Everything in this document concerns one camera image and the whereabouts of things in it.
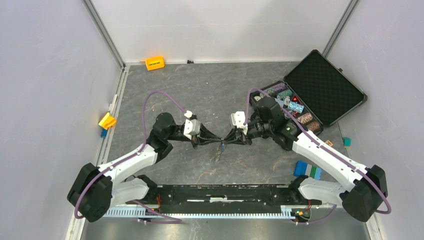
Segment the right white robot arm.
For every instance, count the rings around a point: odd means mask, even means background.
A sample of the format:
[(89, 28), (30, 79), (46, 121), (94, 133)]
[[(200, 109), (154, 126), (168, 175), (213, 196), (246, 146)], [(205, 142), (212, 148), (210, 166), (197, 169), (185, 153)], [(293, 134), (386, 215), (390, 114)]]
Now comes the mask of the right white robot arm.
[(335, 150), (272, 97), (260, 99), (250, 118), (244, 111), (237, 111), (230, 119), (233, 129), (224, 139), (225, 144), (251, 145), (255, 138), (268, 137), (282, 149), (309, 159), (336, 180), (298, 176), (288, 191), (293, 203), (302, 204), (308, 199), (342, 206), (360, 222), (367, 222), (373, 214), (391, 213), (386, 173), (381, 167), (367, 167)]

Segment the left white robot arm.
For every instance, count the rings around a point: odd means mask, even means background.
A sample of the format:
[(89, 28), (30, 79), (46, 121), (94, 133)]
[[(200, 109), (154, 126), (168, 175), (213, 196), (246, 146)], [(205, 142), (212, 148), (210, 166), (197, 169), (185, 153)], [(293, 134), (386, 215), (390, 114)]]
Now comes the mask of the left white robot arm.
[(129, 153), (100, 166), (85, 164), (79, 171), (67, 200), (74, 206), (74, 217), (89, 222), (99, 220), (116, 205), (132, 200), (153, 203), (157, 190), (142, 179), (126, 179), (143, 168), (163, 160), (173, 149), (172, 141), (190, 142), (193, 148), (219, 143), (219, 137), (192, 116), (178, 125), (173, 116), (160, 113), (145, 142)]

